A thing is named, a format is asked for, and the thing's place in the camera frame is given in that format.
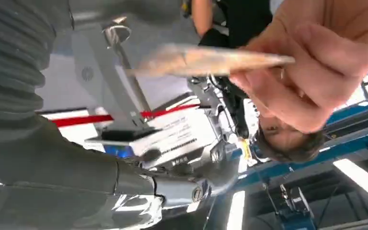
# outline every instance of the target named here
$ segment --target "ceiling light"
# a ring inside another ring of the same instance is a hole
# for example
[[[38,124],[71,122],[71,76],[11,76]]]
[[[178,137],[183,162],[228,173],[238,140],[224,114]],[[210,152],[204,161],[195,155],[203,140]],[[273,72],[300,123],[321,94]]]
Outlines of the ceiling light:
[[[333,164],[344,174],[350,177],[357,185],[368,192],[368,172],[348,159],[335,161]]]
[[[239,159],[238,173],[243,173],[246,170],[247,170],[247,160],[244,158],[243,155],[241,155]]]
[[[245,206],[245,191],[233,194],[229,210],[227,230],[242,230],[243,208]]]
[[[361,102],[361,103],[359,103],[357,105],[359,105],[359,106],[368,106],[368,102]]]

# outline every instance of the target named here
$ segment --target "blue metal beam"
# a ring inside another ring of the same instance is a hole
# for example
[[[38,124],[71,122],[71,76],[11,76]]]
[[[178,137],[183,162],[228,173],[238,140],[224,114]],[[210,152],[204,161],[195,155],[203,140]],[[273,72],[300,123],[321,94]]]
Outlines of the blue metal beam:
[[[295,171],[299,170],[299,169],[303,169],[306,168],[308,166],[311,165],[315,165],[318,163],[321,163],[323,161],[327,161],[327,160],[331,160],[331,159],[336,159],[337,157],[341,157],[343,155],[361,150],[361,149],[365,149],[366,148],[366,142],[368,142],[368,136],[364,136],[352,141],[349,141],[347,143],[344,144],[340,144],[337,146],[334,146],[332,148],[330,148],[327,151],[323,151],[321,152],[321,154],[319,154],[319,156],[310,162],[304,163],[304,164],[289,164]],[[277,164],[274,165],[273,167],[270,168],[266,168],[263,169],[260,172],[260,175],[262,178],[271,178],[271,177],[276,177],[276,176],[281,176],[284,175],[286,173],[289,173],[289,169],[288,169],[288,165],[286,164]],[[240,180],[234,187],[235,190],[239,190],[240,188],[256,183],[260,181],[259,180],[259,176],[257,175],[257,173],[253,172],[249,175],[247,175],[244,179]]]
[[[327,125],[332,124],[334,122],[366,112],[367,110],[368,105],[367,106],[360,106],[358,104],[352,105],[350,107],[334,112],[334,114],[332,114],[332,116],[328,119],[326,124]]]

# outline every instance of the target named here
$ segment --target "red strap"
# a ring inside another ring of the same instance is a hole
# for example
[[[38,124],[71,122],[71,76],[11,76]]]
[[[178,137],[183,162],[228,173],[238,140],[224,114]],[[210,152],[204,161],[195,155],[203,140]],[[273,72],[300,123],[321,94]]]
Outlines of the red strap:
[[[163,116],[175,111],[180,111],[184,109],[194,108],[198,107],[199,104],[187,104],[187,105],[181,105],[175,108],[172,108],[170,110],[162,110],[162,111],[144,111],[140,114],[142,117],[145,118],[153,118],[158,116]],[[93,115],[93,116],[78,116],[78,117],[72,117],[72,118],[63,118],[63,119],[55,119],[52,120],[57,127],[65,127],[65,126],[74,126],[74,125],[81,125],[81,124],[90,124],[90,123],[97,123],[97,122],[104,122],[104,121],[112,121],[113,118],[110,115]]]

